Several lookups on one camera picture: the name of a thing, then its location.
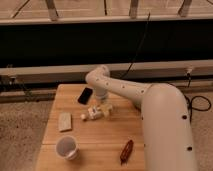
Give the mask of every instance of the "smartphone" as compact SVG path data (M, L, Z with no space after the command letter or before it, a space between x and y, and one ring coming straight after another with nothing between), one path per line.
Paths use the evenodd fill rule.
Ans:
M88 88L88 87L84 88L83 92L78 98L78 102L81 104L87 104L92 93L93 93L93 90L91 88Z

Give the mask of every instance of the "terrazzo floor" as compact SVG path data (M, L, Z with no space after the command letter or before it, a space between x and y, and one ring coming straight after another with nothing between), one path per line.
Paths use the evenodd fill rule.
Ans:
M0 171L33 171L52 101L0 104Z

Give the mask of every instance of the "black panel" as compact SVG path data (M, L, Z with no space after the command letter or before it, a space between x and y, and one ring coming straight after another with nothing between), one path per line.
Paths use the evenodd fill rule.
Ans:
M0 27L1 67L130 62L146 22ZM151 21L137 61L213 59L213 20Z

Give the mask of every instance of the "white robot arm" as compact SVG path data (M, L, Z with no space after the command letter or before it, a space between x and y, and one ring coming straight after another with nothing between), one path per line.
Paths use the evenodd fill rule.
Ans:
M144 84L110 78L101 65L86 76L99 100L107 91L130 99L141 109L147 171L198 171L187 103L169 84Z

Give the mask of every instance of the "white cup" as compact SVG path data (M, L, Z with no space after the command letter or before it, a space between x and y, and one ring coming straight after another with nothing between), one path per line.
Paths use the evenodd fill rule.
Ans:
M72 136L60 138L56 144L56 153L67 159L73 160L77 156L78 148L76 140Z

